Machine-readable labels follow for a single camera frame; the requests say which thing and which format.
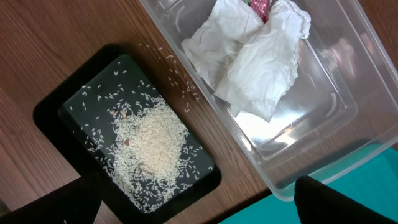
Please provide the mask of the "white napkin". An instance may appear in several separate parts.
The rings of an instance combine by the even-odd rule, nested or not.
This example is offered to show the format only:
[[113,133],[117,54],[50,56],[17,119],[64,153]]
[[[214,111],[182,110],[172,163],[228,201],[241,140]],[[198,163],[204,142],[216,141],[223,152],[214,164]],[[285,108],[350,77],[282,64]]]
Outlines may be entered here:
[[310,14],[296,3],[276,1],[269,20],[227,69],[215,96],[269,122],[298,77],[299,42],[308,38],[310,26]]
[[242,0],[217,0],[209,18],[182,49],[205,83],[215,90],[244,44],[264,25]]

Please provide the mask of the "red foil wrapper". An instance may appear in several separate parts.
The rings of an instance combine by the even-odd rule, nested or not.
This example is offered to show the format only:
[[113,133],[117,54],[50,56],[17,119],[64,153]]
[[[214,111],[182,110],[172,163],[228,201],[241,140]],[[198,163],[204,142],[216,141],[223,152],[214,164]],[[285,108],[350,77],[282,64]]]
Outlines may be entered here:
[[267,22],[269,18],[269,10],[271,8],[271,0],[243,0],[250,6],[254,12],[261,18],[263,22]]

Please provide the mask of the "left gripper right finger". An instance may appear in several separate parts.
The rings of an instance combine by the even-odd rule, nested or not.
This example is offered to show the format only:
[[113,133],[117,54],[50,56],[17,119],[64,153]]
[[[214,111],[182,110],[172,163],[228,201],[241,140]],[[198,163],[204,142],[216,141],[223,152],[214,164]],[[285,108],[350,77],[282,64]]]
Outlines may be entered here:
[[302,224],[397,224],[307,175],[295,182],[294,203]]

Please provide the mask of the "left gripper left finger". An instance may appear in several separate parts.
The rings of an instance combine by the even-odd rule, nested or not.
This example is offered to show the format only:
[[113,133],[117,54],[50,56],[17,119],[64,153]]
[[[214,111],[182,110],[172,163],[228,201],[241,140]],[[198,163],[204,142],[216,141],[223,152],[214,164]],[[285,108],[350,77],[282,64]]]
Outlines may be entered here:
[[3,215],[1,223],[93,223],[100,206],[100,176],[94,173]]

